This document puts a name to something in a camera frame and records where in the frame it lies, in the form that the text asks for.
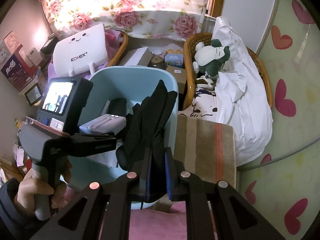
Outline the person left hand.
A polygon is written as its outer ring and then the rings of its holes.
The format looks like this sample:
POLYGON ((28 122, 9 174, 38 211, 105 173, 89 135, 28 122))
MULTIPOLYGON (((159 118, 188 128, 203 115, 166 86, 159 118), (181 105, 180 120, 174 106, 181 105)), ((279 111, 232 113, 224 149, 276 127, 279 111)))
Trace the person left hand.
POLYGON ((35 215, 34 196, 37 194, 52 196, 51 206, 53 209, 64 207, 67 204, 67 201, 64 199, 64 194, 67 189, 66 183, 71 181, 71 168, 72 165, 67 160, 61 174, 63 181, 60 181, 55 188, 52 188, 42 181, 39 172, 31 168, 19 184, 18 192, 14 198, 14 206, 16 209, 23 215, 35 215))

